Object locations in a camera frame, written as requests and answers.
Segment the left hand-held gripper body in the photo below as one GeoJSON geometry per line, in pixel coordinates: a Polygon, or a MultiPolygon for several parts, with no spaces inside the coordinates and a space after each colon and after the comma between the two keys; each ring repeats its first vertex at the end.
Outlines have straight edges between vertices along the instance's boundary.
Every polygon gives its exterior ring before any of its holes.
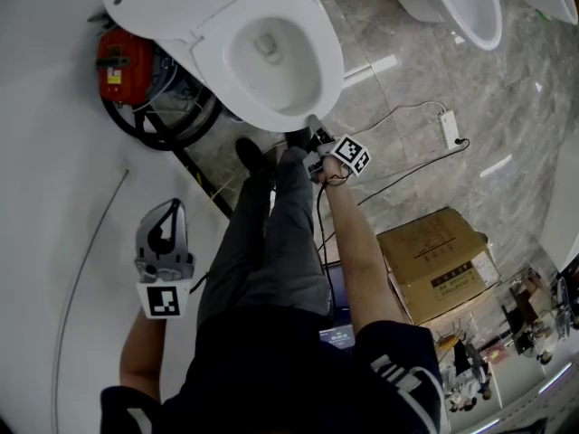
{"type": "Polygon", "coordinates": [[[192,279],[195,256],[188,253],[179,262],[136,258],[138,296],[146,318],[172,319],[185,315],[192,279]]]}

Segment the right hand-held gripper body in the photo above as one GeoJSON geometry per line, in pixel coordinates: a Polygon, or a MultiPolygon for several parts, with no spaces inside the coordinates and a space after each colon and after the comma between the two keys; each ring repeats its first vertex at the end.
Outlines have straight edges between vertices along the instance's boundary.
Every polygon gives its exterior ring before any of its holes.
{"type": "Polygon", "coordinates": [[[330,136],[313,136],[307,146],[306,172],[311,179],[323,170],[323,159],[333,156],[344,165],[350,174],[361,175],[370,162],[370,154],[365,146],[348,135],[338,141],[330,136]]]}

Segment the person's right forearm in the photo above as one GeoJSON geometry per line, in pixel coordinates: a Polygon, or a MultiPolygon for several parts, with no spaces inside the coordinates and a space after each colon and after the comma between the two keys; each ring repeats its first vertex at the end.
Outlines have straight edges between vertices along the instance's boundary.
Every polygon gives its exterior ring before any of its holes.
{"type": "Polygon", "coordinates": [[[384,256],[344,178],[331,171],[319,177],[329,203],[355,332],[378,321],[404,323],[390,288],[384,256]]]}

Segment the person's left forearm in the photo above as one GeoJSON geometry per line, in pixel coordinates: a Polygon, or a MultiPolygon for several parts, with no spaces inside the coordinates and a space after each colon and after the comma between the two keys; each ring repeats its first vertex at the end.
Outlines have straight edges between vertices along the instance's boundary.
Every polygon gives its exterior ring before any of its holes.
{"type": "Polygon", "coordinates": [[[166,320],[149,319],[140,309],[120,356],[121,386],[137,390],[154,401],[161,402],[160,374],[165,339],[166,320]]]}

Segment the white round toilet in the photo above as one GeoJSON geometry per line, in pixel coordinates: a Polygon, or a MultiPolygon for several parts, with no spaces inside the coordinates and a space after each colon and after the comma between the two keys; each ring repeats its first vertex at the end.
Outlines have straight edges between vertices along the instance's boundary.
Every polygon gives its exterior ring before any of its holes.
{"type": "Polygon", "coordinates": [[[156,39],[235,116],[294,131],[335,105],[344,76],[320,0],[160,0],[156,39]]]}

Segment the white toilet with flush button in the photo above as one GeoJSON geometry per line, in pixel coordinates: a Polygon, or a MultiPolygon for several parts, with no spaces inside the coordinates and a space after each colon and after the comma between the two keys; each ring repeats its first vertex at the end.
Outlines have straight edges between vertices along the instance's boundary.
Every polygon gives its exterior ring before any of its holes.
{"type": "Polygon", "coordinates": [[[447,24],[483,51],[495,50],[502,35],[499,0],[398,0],[414,19],[447,24]]]}

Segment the person's right hand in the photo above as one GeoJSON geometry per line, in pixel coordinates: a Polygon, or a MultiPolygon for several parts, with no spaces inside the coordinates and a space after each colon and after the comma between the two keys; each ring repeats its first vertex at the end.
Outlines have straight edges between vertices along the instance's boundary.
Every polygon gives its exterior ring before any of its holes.
{"type": "Polygon", "coordinates": [[[343,163],[334,156],[324,156],[321,163],[322,168],[317,174],[319,184],[339,185],[347,180],[349,171],[345,169],[343,163]]]}

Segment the person's black shoe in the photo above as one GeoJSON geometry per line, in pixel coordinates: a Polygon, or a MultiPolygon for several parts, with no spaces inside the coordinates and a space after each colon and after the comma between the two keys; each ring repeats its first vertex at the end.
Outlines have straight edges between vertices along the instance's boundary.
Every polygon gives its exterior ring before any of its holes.
{"type": "Polygon", "coordinates": [[[303,150],[308,148],[311,137],[311,131],[308,128],[303,128],[301,130],[296,130],[285,134],[288,148],[297,147],[303,150]]]}
{"type": "Polygon", "coordinates": [[[241,137],[236,140],[235,151],[239,160],[251,175],[268,167],[268,161],[265,155],[261,152],[260,148],[247,137],[241,137]]]}

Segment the person's left black shoe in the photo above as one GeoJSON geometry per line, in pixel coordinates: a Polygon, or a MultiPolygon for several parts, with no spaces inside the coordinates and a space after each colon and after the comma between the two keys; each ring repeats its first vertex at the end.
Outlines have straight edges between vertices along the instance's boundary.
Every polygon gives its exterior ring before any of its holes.
{"type": "Polygon", "coordinates": [[[241,137],[236,140],[235,151],[239,160],[251,175],[268,167],[268,161],[265,155],[261,152],[260,148],[247,137],[241,137]]]}

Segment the person's grey trousers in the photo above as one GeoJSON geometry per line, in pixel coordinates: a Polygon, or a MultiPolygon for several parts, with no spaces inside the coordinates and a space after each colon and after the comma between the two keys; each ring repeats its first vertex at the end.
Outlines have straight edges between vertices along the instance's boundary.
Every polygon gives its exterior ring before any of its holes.
{"type": "Polygon", "coordinates": [[[234,307],[291,307],[323,318],[331,293],[313,234],[313,185],[306,153],[285,150],[243,183],[209,269],[197,322],[234,307]]]}

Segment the person's dark blue shirt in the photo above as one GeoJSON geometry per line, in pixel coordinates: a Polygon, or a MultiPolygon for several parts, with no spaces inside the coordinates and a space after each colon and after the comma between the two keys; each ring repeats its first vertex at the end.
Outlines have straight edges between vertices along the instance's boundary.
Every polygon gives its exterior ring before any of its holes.
{"type": "Polygon", "coordinates": [[[100,434],[440,434],[431,332],[377,321],[352,352],[319,337],[318,316],[236,307],[203,323],[180,391],[154,401],[112,386],[100,434]]]}

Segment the cardboard box with white label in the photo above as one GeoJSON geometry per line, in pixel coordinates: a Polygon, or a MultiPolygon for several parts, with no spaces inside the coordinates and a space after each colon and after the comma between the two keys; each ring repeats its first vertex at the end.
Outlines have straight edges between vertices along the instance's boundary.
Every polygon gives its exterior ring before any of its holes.
{"type": "Polygon", "coordinates": [[[423,325],[485,293],[499,280],[488,241],[446,207],[377,235],[398,301],[423,325]]]}

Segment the red vacuum cleaner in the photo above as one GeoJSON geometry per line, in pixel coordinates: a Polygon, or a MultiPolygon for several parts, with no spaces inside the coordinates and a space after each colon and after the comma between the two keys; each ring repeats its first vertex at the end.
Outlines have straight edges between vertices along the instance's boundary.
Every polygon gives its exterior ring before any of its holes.
{"type": "Polygon", "coordinates": [[[153,150],[191,146],[223,111],[221,101],[156,43],[119,27],[100,37],[95,65],[109,117],[153,150]]]}

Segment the black screen device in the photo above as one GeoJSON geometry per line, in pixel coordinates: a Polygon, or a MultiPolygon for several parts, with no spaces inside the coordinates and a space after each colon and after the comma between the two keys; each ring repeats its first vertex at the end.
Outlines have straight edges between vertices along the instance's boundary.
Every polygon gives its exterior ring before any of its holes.
{"type": "Polygon", "coordinates": [[[349,352],[355,345],[355,335],[351,325],[332,327],[319,332],[322,342],[331,344],[339,350],[349,352]]]}

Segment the dark grey dustpan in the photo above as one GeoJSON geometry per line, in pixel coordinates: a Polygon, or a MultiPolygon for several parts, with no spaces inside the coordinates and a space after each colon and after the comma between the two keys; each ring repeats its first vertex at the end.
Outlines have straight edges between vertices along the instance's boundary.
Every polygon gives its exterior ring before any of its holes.
{"type": "Polygon", "coordinates": [[[117,26],[117,23],[112,19],[106,10],[98,11],[96,14],[90,16],[87,20],[91,24],[100,24],[105,31],[117,26]]]}

